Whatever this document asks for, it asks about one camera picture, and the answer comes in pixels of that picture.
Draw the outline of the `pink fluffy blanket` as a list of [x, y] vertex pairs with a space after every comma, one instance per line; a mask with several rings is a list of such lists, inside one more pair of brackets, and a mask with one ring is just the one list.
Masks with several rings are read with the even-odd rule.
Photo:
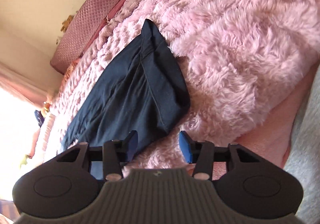
[[178, 132], [222, 146], [261, 124], [319, 59], [319, 0], [127, 0], [51, 106], [33, 164], [61, 151], [68, 125], [109, 63], [152, 20], [185, 77], [187, 115], [129, 168], [185, 165]]

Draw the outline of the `mauve quilted headboard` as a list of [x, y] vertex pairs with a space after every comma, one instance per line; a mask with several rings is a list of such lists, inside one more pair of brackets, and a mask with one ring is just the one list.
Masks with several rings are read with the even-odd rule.
[[50, 65], [65, 74], [69, 65], [80, 58], [97, 37], [101, 26], [112, 18], [125, 0], [85, 0], [57, 45]]

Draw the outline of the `pink window curtain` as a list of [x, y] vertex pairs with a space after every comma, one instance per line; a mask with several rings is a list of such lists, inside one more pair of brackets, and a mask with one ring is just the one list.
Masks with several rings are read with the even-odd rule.
[[61, 85], [43, 90], [34, 82], [12, 70], [1, 62], [1, 89], [14, 97], [36, 107], [42, 107], [45, 101], [52, 102], [57, 97]]

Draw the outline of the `dark navy pants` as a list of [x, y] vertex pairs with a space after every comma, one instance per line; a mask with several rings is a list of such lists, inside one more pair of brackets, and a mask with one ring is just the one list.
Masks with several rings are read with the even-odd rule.
[[62, 141], [67, 150], [124, 140], [137, 132], [130, 159], [170, 134], [190, 108], [181, 69], [156, 24], [146, 19], [140, 34], [107, 65]]

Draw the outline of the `small brown teddy bear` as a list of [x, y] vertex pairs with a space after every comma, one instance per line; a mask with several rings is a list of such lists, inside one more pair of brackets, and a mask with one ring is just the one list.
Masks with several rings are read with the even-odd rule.
[[71, 24], [71, 21], [73, 20], [73, 18], [74, 18], [73, 15], [69, 15], [67, 17], [67, 19], [62, 22], [62, 27], [60, 29], [61, 32], [66, 32], [67, 31], [67, 29], [68, 29], [69, 25]]

